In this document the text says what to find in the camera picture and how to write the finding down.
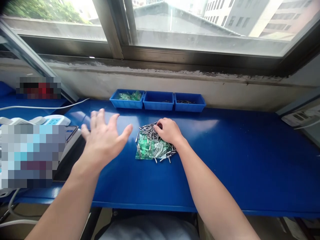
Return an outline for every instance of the blue storage box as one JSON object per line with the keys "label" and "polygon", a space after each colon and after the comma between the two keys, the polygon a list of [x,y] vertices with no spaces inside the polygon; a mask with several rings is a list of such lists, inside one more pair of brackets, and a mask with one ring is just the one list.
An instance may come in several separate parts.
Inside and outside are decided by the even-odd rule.
{"label": "blue storage box", "polygon": [[126,93],[132,94],[136,92],[136,90],[128,90],[128,89],[118,89],[114,92],[114,94],[111,96],[110,101],[112,102],[113,106],[115,108],[134,108],[134,109],[142,109],[143,106],[143,97],[145,95],[145,91],[139,90],[139,92],[142,94],[140,101],[133,101],[133,100],[120,100],[119,93]]}
{"label": "blue storage box", "polygon": [[144,108],[149,110],[172,111],[174,105],[173,93],[146,91],[143,99],[143,104]]}
{"label": "blue storage box", "polygon": [[[194,103],[177,103],[177,101],[190,101]],[[193,93],[175,93],[174,103],[176,104],[176,111],[184,112],[202,112],[206,106],[202,95]]]}

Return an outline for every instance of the white cable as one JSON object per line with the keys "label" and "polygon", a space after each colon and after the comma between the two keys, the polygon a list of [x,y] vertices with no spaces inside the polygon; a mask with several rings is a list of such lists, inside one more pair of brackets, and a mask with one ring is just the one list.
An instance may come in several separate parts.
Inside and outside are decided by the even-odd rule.
{"label": "white cable", "polygon": [[10,222],[5,222],[5,223],[1,223],[0,227],[6,227],[6,226],[10,226],[10,225],[15,225],[15,224],[37,224],[38,221],[35,220],[29,220],[29,219],[20,219],[20,220],[14,220],[14,221],[10,221]]}
{"label": "white cable", "polygon": [[79,103],[83,103],[84,101],[87,101],[88,99],[90,98],[87,98],[81,102],[78,102],[78,103],[74,103],[74,104],[71,104],[69,106],[65,106],[65,107],[58,107],[58,108],[47,108],[47,107],[26,107],[26,106],[11,106],[11,107],[4,107],[4,108],[0,108],[0,111],[1,110],[5,110],[5,109],[10,109],[10,108],[35,108],[35,109],[63,109],[63,108],[68,108],[68,107],[72,107],[74,105],[77,105]]}
{"label": "white cable", "polygon": [[314,122],[314,123],[311,123],[311,124],[307,125],[307,126],[294,128],[294,130],[298,130],[298,129],[302,129],[302,128],[311,127],[311,126],[313,126],[313,125],[316,125],[316,124],[317,124],[317,123],[319,123],[319,122],[320,122],[320,119],[319,119],[318,121]]}

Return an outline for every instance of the blue table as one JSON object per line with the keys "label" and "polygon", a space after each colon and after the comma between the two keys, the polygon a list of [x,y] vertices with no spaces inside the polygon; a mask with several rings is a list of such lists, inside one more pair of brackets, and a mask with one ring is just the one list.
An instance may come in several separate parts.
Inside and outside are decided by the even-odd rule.
{"label": "blue table", "polygon": [[[100,108],[106,119],[120,113],[120,133],[130,123],[134,128],[122,153],[101,172],[92,206],[196,211],[178,154],[172,164],[135,159],[138,127],[169,117],[245,214],[320,217],[319,151],[275,113],[115,109],[108,101],[88,100],[65,116],[71,125],[89,126],[90,112]],[[51,203],[62,185],[27,191],[18,202]]]}

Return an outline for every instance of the green component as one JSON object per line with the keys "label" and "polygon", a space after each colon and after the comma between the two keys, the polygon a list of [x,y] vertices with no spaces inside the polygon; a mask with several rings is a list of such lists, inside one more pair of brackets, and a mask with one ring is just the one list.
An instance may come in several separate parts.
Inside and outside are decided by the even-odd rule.
{"label": "green component", "polygon": [[119,100],[140,101],[142,94],[137,90],[131,95],[130,93],[126,92],[126,93],[119,93],[119,96],[120,96]]}
{"label": "green component", "polygon": [[139,146],[141,158],[138,150],[136,152],[136,159],[153,159],[153,158],[164,158],[166,153],[172,150],[172,146],[161,140],[147,140],[147,136],[140,132],[139,134]]}

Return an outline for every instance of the foliage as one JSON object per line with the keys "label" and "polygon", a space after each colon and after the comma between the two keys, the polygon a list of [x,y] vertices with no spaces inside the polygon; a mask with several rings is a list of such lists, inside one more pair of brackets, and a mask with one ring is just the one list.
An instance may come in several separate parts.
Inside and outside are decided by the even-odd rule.
{"label": "foliage", "polygon": [[7,4],[4,14],[12,17],[90,24],[82,19],[72,3],[66,0],[13,0]]}

